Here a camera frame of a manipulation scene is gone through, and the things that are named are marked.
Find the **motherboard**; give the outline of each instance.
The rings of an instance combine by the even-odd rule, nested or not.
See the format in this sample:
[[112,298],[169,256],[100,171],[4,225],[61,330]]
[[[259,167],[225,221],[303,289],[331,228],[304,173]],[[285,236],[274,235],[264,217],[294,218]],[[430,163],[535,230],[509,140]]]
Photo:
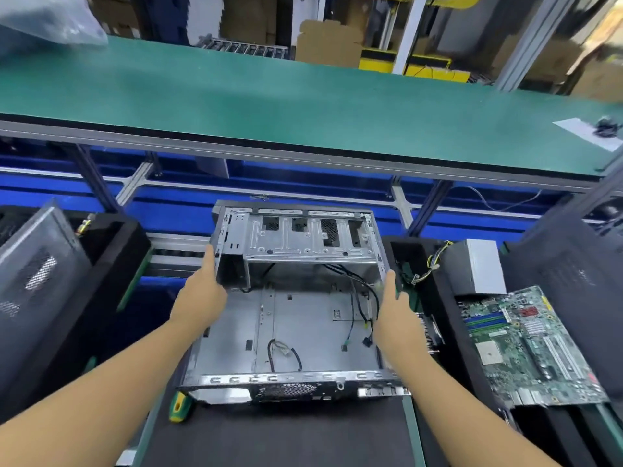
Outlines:
[[608,400],[538,286],[458,305],[491,388],[508,408]]

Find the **yellow sticker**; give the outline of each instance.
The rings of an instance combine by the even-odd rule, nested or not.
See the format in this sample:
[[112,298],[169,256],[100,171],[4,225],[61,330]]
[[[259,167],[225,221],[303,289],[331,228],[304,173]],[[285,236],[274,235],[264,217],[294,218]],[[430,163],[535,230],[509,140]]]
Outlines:
[[547,306],[547,309],[549,309],[550,311],[554,311],[554,309],[549,304],[549,300],[547,299],[547,297],[543,295],[541,298],[543,298],[543,303],[545,304],[545,306]]

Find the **green work surface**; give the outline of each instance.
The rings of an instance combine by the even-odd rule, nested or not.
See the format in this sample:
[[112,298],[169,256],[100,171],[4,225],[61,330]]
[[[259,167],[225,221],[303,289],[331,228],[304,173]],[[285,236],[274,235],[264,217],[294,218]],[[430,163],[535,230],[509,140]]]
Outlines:
[[612,154],[552,122],[621,112],[527,91],[109,42],[0,61],[0,113],[598,175]]

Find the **person's right hand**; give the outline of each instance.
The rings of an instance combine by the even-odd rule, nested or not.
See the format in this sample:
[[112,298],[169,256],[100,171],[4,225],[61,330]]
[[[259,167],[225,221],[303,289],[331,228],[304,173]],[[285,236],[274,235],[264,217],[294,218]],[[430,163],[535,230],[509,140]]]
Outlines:
[[227,291],[216,283],[214,250],[208,244],[201,268],[177,294],[169,320],[188,322],[199,335],[218,319],[226,303]]
[[409,296],[404,291],[396,299],[396,274],[392,270],[385,277],[383,302],[373,334],[374,342],[397,372],[402,361],[428,356],[424,326],[411,311]]

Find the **green table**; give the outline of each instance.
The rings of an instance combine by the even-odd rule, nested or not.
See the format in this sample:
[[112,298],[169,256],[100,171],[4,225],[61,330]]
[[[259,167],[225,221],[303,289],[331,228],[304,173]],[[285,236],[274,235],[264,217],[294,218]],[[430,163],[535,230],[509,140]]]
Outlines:
[[0,62],[0,134],[581,190],[612,154],[553,121],[622,108],[118,37]]

